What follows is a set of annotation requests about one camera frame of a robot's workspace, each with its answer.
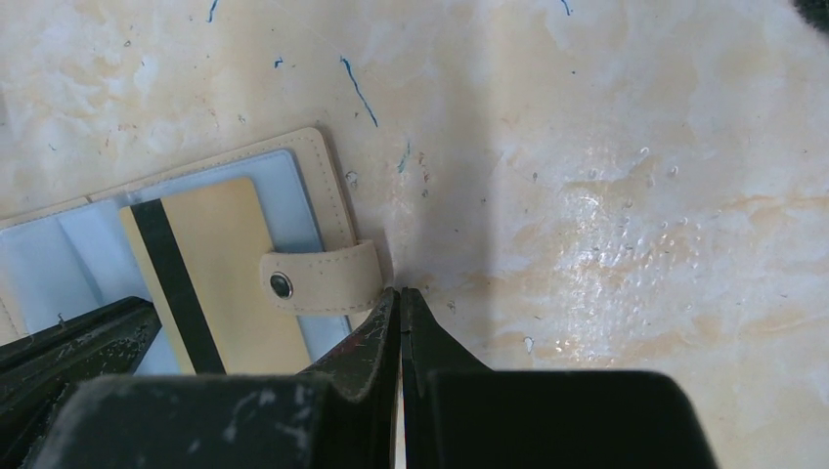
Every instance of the stitching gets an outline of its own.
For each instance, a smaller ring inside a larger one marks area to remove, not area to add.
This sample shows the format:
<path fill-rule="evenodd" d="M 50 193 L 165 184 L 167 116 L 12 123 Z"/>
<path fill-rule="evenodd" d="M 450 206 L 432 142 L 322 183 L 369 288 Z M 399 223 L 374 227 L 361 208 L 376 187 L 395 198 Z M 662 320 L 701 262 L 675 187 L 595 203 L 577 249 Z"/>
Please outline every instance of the stitching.
<path fill-rule="evenodd" d="M 167 181 L 171 181 L 172 179 L 175 179 L 175 178 L 182 178 L 182 177 L 184 177 L 184 176 L 189 176 L 189 175 L 194 174 L 194 173 L 198 173 L 198 172 L 201 172 L 201 171 L 205 171 L 205 170 L 207 170 L 207 169 L 215 168 L 216 166 L 221 166 L 221 165 L 228 164 L 228 163 L 231 163 L 231 162 L 234 162 L 234 161 L 238 161 L 238 160 L 240 160 L 240 159 L 245 159 L 245 158 L 247 158 L 247 157 L 249 157 L 249 156 L 252 156 L 252 155 L 254 155 L 254 154 L 261 154 L 262 152 L 265 152 L 265 151 L 271 151 L 271 150 L 274 150 L 274 149 L 282 149 L 282 148 L 284 148 L 284 147 L 287 147 L 287 146 L 288 146 L 288 144 L 291 144 L 291 143 L 293 143 L 293 142 L 299 142 L 299 141 L 306 141 L 306 142 L 309 142 L 309 143 L 311 144 L 311 147 L 313 147 L 313 148 L 314 148 L 314 152 L 315 152 L 315 153 L 316 153 L 316 155 L 317 155 L 317 162 L 320 164 L 320 168 L 323 170 L 323 174 L 324 174 L 324 176 L 323 176 L 323 177 L 324 177 L 325 182 L 326 182 L 326 187 L 327 187 L 327 190 L 328 190 L 328 197 L 330 198 L 330 201 L 331 201 L 331 207 L 334 209 L 334 216 L 335 216 L 335 217 L 336 217 L 336 219 L 337 219 L 337 225 L 338 225 L 338 227 L 339 227 L 339 232 L 340 232 L 340 234 L 342 235 L 342 240 L 344 241 L 344 243 L 346 243 L 346 244 L 347 244 L 348 239 L 346 238 L 346 236 L 345 236 L 345 231 L 344 231 L 344 230 L 343 230 L 343 228 L 342 228 L 342 222 L 339 220 L 339 213 L 338 213 L 338 212 L 339 212 L 339 210 L 338 210 L 338 206 L 337 206 L 337 203 L 336 203 L 336 199 L 334 198 L 333 194 L 331 194 L 331 187 L 330 187 L 330 184 L 328 183 L 327 171 L 326 171 L 325 166 L 323 165 L 323 158 L 322 158 L 322 156 L 320 155 L 320 149 L 319 149 L 319 148 L 317 148 L 317 145 L 314 143 L 314 141 L 313 141 L 313 140 L 308 139 L 308 138 L 306 138 L 306 137 L 294 137 L 294 138 L 291 138 L 291 139 L 288 139 L 288 140 L 285 140 L 285 141 L 282 141 L 282 142 L 276 142 L 276 144 L 275 144 L 275 145 L 273 145 L 272 147 L 266 147 L 266 148 L 264 148 L 264 149 L 258 149 L 258 150 L 256 150 L 256 151 L 254 151 L 254 150 L 247 151 L 247 152 L 245 152 L 244 154 L 241 154 L 241 155 L 236 156 L 236 157 L 234 157 L 234 158 L 228 159 L 228 160 L 226 160 L 226 161 L 221 161 L 221 162 L 217 162 L 217 163 L 212 163 L 212 164 L 209 164 L 209 165 L 207 165 L 207 166 L 198 167 L 198 168 L 196 168 L 196 169 L 193 169 L 193 170 L 190 170 L 190 171 L 184 172 L 184 173 L 182 173 L 182 174 L 179 174 L 179 175 L 176 175 L 176 176 L 173 176 L 173 177 L 167 178 L 167 179 L 162 179 L 162 180 L 160 180 L 160 181 L 155 182 L 155 184 L 161 184 L 161 183 L 165 183 L 165 182 L 167 182 Z M 119 185 L 119 186 L 117 186 L 117 187 L 120 187 L 120 186 L 126 186 L 126 185 L 130 185 L 130 184 L 134 184 L 134 183 L 140 182 L 142 179 L 139 179 L 138 181 L 131 181 L 131 182 L 127 182 L 127 183 L 124 183 L 124 184 Z M 104 189 L 103 191 L 100 191 L 100 192 L 107 192 L 107 191 L 111 191 L 112 189 L 115 189 L 115 188 L 108 188 L 108 189 Z M 86 200 L 90 200 L 90 198 L 91 198 L 91 197 L 90 197 L 90 195 L 88 195 L 88 194 L 87 194 L 87 195 L 84 195 L 83 197 L 84 197 L 84 198 L 86 198 Z M 64 203 L 70 203 L 70 202 L 72 202 L 73 200 L 76 200 L 76 199 L 77 199 L 77 197 L 76 197 L 76 198 L 71 198 L 71 199 L 69 199 L 69 200 L 65 200 L 65 201 L 63 201 L 63 202 L 56 203 L 55 205 L 61 205 L 61 204 L 64 204 Z M 88 205 L 88 204 L 89 204 L 89 203 L 87 203 L 87 204 L 82 204 L 82 205 L 77 205 L 77 206 L 74 206 L 74 207 L 65 208 L 65 209 L 63 209 L 63 210 L 58 210 L 57 212 L 50 212 L 50 213 L 46 213 L 46 214 L 44 214 L 44 215 L 41 215 L 41 216 L 36 217 L 36 218 L 32 218 L 32 219 L 30 219 L 30 220 L 25 220 L 25 221 L 22 221 L 22 222 L 19 222 L 19 223 L 15 223 L 14 225 L 10 225 L 10 226 L 6 227 L 5 229 L 9 229 L 9 228 L 11 228 L 11 227 L 16 227 L 16 226 L 20 226 L 20 225 L 25 225 L 25 224 L 27 224 L 27 223 L 36 222 L 36 221 L 38 221 L 38 220 L 43 220 L 44 218 L 48 218 L 48 217 L 51 217 L 51 216 L 54 216 L 54 215 L 60 215 L 60 214 L 62 214 L 62 213 L 68 212 L 68 211 L 70 211 L 70 210 L 74 210 L 74 209 L 76 209 L 76 208 L 81 208 L 81 207 L 83 207 L 83 206 L 85 206 L 85 205 Z M 312 209 L 314 208 L 314 201 L 313 201 L 313 200 L 311 200 L 311 208 L 312 208 Z"/>
<path fill-rule="evenodd" d="M 354 311 L 354 310 L 363 311 L 363 310 L 367 310 L 368 308 L 371 308 L 372 306 L 374 306 L 377 303 L 377 300 L 378 299 L 373 299 L 373 300 L 368 301 L 366 303 L 361 303 L 359 305 L 353 305 L 353 306 L 346 306 L 346 307 L 342 307 L 342 308 L 325 308 L 325 309 L 322 309 L 322 310 L 318 310 L 318 309 L 313 309 L 313 308 L 293 307 L 290 310 L 291 311 L 305 312 L 305 313 L 341 313 L 343 311 Z"/>
<path fill-rule="evenodd" d="M 0 310 L 2 310 L 2 311 L 3 311 L 3 315 L 2 315 L 2 316 L 3 316 L 4 318 L 6 318 L 6 320 L 9 322 L 9 324 L 11 324 L 11 325 L 12 325 L 12 329 L 14 329 L 14 330 L 15 330 L 15 335 L 17 335 L 17 336 L 18 336 L 18 338 L 22 337 L 20 330 L 18 329 L 18 327 L 17 327 L 17 325 L 15 324 L 15 322 L 12 320 L 12 315 L 9 313 L 9 310 L 6 308 L 6 304 L 5 304 L 5 303 L 3 303 L 3 297 L 0 297 Z"/>
<path fill-rule="evenodd" d="M 331 184 L 328 182 L 328 176 L 327 176 L 328 171 L 326 170 L 326 166 L 323 164 L 323 157 L 320 155 L 320 149 L 317 148 L 317 146 L 314 144 L 313 141 L 309 140 L 308 142 L 311 143 L 311 146 L 314 147 L 314 152 L 317 154 L 317 163 L 320 164 L 320 170 L 322 171 L 323 179 L 326 182 L 326 189 L 328 191 L 328 198 L 330 199 L 331 207 L 334 209 L 334 217 L 336 218 L 337 226 L 339 227 L 339 233 L 340 233 L 340 236 L 341 236 L 340 239 L 342 240 L 342 244 L 348 244 L 348 238 L 345 235 L 345 230 L 343 230 L 342 222 L 339 219 L 339 207 L 337 206 L 337 201 L 334 198 L 333 193 L 331 193 Z M 312 207 L 314 206 L 314 201 L 313 200 L 311 201 L 311 206 Z"/>

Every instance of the marble surface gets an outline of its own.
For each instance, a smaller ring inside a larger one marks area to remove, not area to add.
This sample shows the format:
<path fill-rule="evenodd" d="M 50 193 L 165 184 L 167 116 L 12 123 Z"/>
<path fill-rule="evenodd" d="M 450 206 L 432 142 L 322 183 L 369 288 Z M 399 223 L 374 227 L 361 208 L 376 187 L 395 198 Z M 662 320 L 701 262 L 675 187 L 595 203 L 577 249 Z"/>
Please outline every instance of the marble surface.
<path fill-rule="evenodd" d="M 485 363 L 660 370 L 722 467 L 826 467 L 829 41 L 786 0 L 210 7 L 0 3 L 0 218 L 313 125 Z"/>

